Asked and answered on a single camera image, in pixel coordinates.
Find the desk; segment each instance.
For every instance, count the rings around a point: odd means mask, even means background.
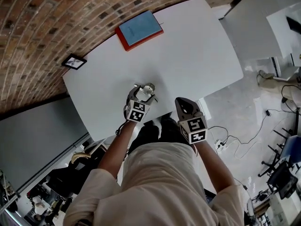
[[[154,14],[164,34],[126,52],[117,35],[87,56],[64,82],[93,140],[111,136],[124,122],[133,84],[156,86],[144,122],[175,110],[174,99],[198,100],[243,77],[233,46],[205,0],[189,0]]]

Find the brick wall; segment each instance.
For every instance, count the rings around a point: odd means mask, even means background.
[[[64,93],[70,53],[84,56],[124,21],[181,1],[0,0],[0,113]]]

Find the black pants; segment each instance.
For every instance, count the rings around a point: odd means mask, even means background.
[[[141,128],[137,138],[132,142],[128,155],[141,145],[154,142],[177,142],[187,144],[195,151],[194,146],[190,145],[180,132],[178,124],[170,117],[162,118],[162,131],[159,139],[159,128],[154,125],[146,125]]]

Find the picture frame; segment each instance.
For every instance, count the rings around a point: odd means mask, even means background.
[[[62,66],[78,70],[81,66],[83,66],[87,61],[77,55],[70,54],[63,62]]]

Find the blue book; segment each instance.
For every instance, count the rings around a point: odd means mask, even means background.
[[[133,17],[119,26],[129,46],[162,31],[161,26],[151,11]]]

